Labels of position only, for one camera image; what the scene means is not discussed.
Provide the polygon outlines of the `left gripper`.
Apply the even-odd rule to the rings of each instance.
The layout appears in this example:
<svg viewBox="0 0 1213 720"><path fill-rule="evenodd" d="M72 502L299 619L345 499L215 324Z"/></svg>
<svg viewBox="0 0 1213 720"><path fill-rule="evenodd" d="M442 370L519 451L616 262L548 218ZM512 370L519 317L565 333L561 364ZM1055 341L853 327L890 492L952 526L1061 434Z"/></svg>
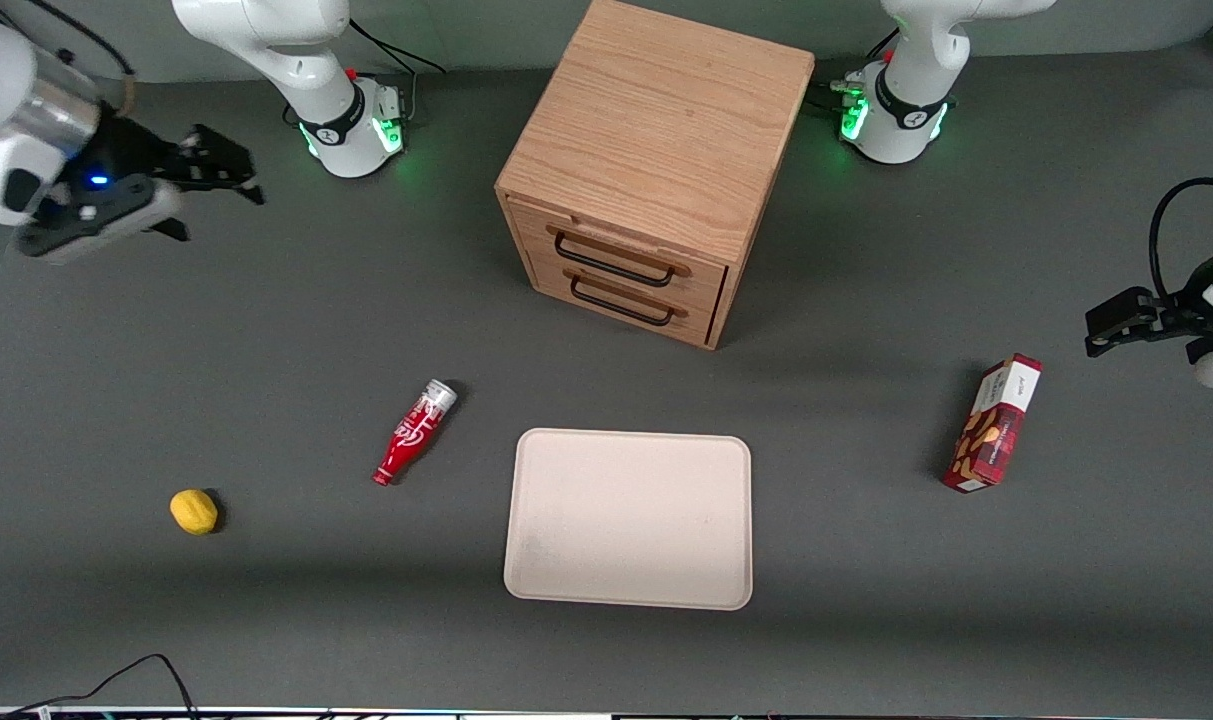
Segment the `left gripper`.
<svg viewBox="0 0 1213 720"><path fill-rule="evenodd" d="M1154 284L1168 319L1200 337L1213 337L1213 256L1196 265L1185 287L1172 293L1164 286L1158 251L1154 250ZM1089 333L1083 341L1086 356L1095 359L1114 348L1146 342L1145 335L1131 332L1145 333L1154 328L1158 322L1158 305L1154 304L1150 290L1131 287L1092 307L1084 320Z"/></svg>

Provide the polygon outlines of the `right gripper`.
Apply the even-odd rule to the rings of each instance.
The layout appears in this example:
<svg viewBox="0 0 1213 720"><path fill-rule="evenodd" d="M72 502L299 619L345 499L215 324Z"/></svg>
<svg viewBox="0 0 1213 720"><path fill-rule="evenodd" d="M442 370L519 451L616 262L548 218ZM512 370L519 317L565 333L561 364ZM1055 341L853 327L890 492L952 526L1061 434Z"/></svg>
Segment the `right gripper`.
<svg viewBox="0 0 1213 720"><path fill-rule="evenodd" d="M177 143L135 120L107 118L84 142L67 150L19 128L0 133L0 224L49 223L84 199L99 200L130 176L178 183L186 192L230 190L257 206L266 196L254 156L244 145L197 124ZM166 218L150 227L178 242L190 240L184 222Z"/></svg>

